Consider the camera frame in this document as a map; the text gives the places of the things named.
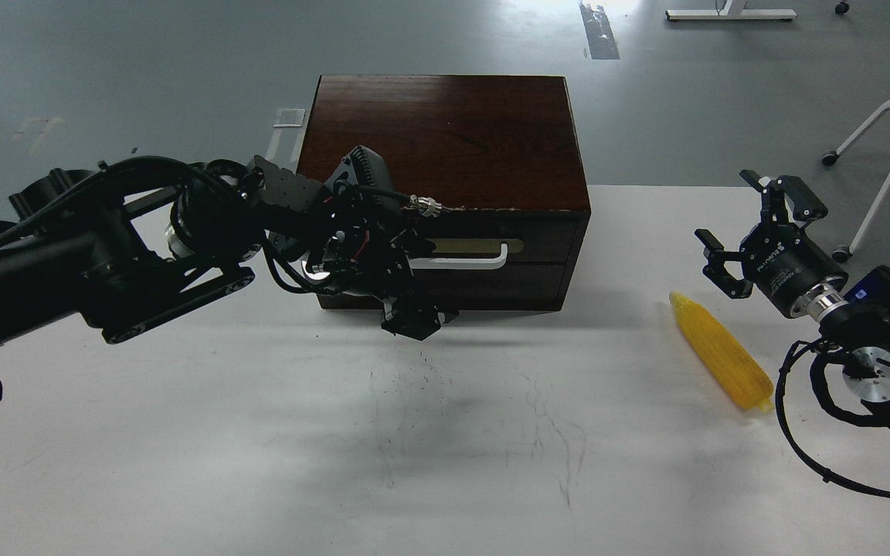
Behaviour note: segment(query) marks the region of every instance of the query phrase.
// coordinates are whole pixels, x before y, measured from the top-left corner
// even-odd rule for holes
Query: wooden drawer box
[[[439,307],[562,309],[589,222],[564,78],[324,75],[297,171],[328,179],[357,144],[385,159],[396,190],[460,208],[411,215],[421,235],[522,243],[498,270],[414,271]],[[369,298],[319,300],[325,309],[380,307]]]

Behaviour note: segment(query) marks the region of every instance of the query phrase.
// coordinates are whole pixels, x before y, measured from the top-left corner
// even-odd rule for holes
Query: caster wheel
[[[831,166],[837,163],[840,155],[836,151],[826,151],[823,153],[823,166]]]
[[[852,257],[850,246],[838,246],[833,251],[833,260],[837,263],[846,263]]]

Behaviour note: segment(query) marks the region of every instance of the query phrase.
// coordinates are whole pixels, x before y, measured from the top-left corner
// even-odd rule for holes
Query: yellow corn cob
[[[751,354],[702,305],[679,292],[668,295],[675,320],[689,345],[730,399],[741,409],[771,409],[771,380]]]

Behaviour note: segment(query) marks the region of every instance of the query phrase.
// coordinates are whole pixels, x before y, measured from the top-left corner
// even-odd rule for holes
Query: white drawer handle
[[[447,258],[428,257],[413,258],[409,261],[411,269],[420,270],[497,270],[506,264],[508,246],[501,243],[501,254],[492,258]]]

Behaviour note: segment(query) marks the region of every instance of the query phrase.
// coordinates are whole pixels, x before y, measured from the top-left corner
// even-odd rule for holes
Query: black robotic arm
[[[9,200],[19,221],[0,222],[0,345],[73,313],[119,344],[250,284],[243,264],[258,251],[287,291],[382,300],[382,328],[393,334],[424,339],[445,318],[407,263],[434,244],[400,205],[442,208],[393,190],[366,147],[325,183],[260,156],[245,165],[144,156],[100,162],[97,172],[54,169]],[[133,226],[166,205],[171,258]],[[302,259],[311,273],[293,267]]]

